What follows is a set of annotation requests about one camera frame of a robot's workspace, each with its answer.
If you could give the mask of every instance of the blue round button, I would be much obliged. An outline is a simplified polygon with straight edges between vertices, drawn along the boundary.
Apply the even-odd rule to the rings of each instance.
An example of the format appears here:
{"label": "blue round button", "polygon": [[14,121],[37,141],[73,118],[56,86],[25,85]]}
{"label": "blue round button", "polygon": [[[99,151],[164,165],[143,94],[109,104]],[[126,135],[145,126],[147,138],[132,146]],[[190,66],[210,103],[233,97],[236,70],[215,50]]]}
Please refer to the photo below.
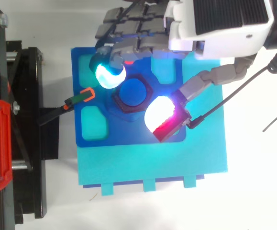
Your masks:
{"label": "blue round button", "polygon": [[128,106],[140,105],[145,100],[146,96],[146,87],[136,78],[125,81],[119,91],[120,99]]}

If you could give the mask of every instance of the orange clip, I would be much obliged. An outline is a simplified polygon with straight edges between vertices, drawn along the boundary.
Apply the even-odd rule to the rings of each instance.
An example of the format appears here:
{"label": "orange clip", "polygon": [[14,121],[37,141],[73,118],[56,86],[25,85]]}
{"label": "orange clip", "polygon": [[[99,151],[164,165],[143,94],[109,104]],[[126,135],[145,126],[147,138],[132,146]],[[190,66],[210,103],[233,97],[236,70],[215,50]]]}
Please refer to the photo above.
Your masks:
{"label": "orange clip", "polygon": [[96,93],[95,93],[94,89],[91,88],[91,87],[88,87],[88,88],[82,90],[80,93],[84,93],[84,92],[87,92],[87,91],[90,91],[92,95],[91,95],[91,97],[85,99],[84,102],[88,102],[88,101],[90,101],[90,100],[92,100],[96,97]]}

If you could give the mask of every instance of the hexagonal nut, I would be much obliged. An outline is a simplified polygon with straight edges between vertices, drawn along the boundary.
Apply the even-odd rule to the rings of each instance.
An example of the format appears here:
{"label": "hexagonal nut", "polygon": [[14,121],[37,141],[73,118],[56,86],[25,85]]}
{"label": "hexagonal nut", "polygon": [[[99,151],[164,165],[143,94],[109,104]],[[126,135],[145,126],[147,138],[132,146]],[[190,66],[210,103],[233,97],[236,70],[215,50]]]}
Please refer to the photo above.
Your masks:
{"label": "hexagonal nut", "polygon": [[150,100],[152,98],[153,89],[151,88],[149,83],[145,80],[145,78],[143,78],[143,76],[141,74],[132,74],[132,75],[129,75],[126,80],[128,80],[128,79],[138,79],[141,83],[144,84],[144,86],[146,88],[146,98],[144,99],[144,101],[142,103],[140,103],[139,105],[137,105],[137,106],[129,106],[129,105],[125,104],[122,101],[122,99],[119,96],[119,93],[120,93],[121,87],[123,86],[123,84],[126,81],[124,81],[121,85],[119,85],[116,88],[116,90],[113,92],[113,94],[112,94],[113,100],[116,102],[116,104],[122,110],[122,112],[125,113],[125,114],[146,111],[146,109],[149,106],[149,102],[150,102]]}

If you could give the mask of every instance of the green glowing light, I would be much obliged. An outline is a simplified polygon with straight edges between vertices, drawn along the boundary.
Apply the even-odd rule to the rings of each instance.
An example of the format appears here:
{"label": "green glowing light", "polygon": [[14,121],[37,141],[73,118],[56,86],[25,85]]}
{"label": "green glowing light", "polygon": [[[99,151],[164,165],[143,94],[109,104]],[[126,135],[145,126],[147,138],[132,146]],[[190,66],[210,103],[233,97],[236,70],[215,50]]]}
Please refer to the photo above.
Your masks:
{"label": "green glowing light", "polygon": [[113,89],[119,86],[126,77],[125,68],[118,75],[111,74],[103,65],[98,65],[96,69],[96,78],[99,84],[105,89]]}

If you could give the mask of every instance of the glowing fingertip sensor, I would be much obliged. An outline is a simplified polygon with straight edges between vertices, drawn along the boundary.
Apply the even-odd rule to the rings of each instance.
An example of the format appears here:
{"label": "glowing fingertip sensor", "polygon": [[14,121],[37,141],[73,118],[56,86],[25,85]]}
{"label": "glowing fingertip sensor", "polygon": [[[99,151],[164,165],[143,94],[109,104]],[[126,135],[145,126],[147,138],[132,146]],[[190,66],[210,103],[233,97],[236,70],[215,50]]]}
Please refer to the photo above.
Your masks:
{"label": "glowing fingertip sensor", "polygon": [[109,72],[102,64],[97,66],[95,76],[99,84],[105,89],[113,89],[119,86],[126,77],[125,67],[120,74],[114,75]]}
{"label": "glowing fingertip sensor", "polygon": [[166,120],[173,116],[175,105],[166,96],[157,97],[147,108],[144,122],[150,132],[154,132]]}
{"label": "glowing fingertip sensor", "polygon": [[144,122],[160,142],[164,142],[180,130],[191,116],[177,101],[166,96],[157,97],[147,108]]}

